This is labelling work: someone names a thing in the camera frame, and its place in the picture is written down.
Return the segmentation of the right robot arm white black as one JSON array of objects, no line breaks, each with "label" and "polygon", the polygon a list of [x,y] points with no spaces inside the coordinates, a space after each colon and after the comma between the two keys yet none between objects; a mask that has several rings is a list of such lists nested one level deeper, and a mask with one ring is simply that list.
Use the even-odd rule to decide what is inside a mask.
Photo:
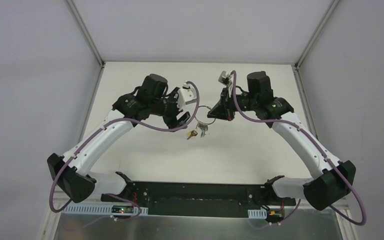
[{"label": "right robot arm white black", "polygon": [[348,195],[356,167],[329,152],[300,121],[293,107],[282,97],[274,96],[265,71],[247,75],[248,90],[235,94],[235,71],[223,71],[218,81],[224,85],[220,99],[207,117],[232,121],[236,112],[252,111],[258,121],[279,134],[304,162],[309,178],[276,176],[265,183],[264,200],[276,205],[283,198],[304,199],[316,210],[324,210]]}]

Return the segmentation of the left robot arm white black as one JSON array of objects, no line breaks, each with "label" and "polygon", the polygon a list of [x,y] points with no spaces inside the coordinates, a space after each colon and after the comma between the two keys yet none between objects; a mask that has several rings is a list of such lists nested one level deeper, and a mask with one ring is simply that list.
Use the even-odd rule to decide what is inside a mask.
[{"label": "left robot arm white black", "polygon": [[53,153],[47,164],[53,186],[59,187],[73,203],[80,203],[93,194],[113,194],[120,202],[132,198],[133,189],[121,173],[97,173],[91,169],[97,160],[123,135],[137,125],[152,126],[144,121],[150,116],[162,117],[166,128],[161,132],[183,130],[193,115],[183,111],[189,104],[198,103],[199,91],[191,81],[168,92],[168,81],[149,74],[133,92],[121,95],[111,110],[88,135],[62,155]]}]

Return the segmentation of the yellow tagged key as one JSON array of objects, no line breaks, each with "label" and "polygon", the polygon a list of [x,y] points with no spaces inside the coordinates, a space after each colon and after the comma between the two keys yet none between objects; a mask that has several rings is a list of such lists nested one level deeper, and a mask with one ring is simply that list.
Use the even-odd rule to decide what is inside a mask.
[{"label": "yellow tagged key", "polygon": [[198,135],[198,132],[196,130],[191,130],[186,134],[186,139],[189,140],[193,137],[196,137]]}]

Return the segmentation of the silver keyring with clips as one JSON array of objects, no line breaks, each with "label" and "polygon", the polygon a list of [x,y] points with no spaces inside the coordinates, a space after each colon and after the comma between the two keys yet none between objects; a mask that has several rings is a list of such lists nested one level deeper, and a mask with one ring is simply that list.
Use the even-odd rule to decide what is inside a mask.
[{"label": "silver keyring with clips", "polygon": [[198,107],[198,113],[194,117],[196,120],[196,127],[195,129],[198,132],[198,136],[201,137],[201,131],[205,131],[205,136],[207,135],[209,131],[210,125],[214,124],[216,119],[215,118],[208,118],[207,113],[211,110],[211,107],[208,105],[200,105]]}]

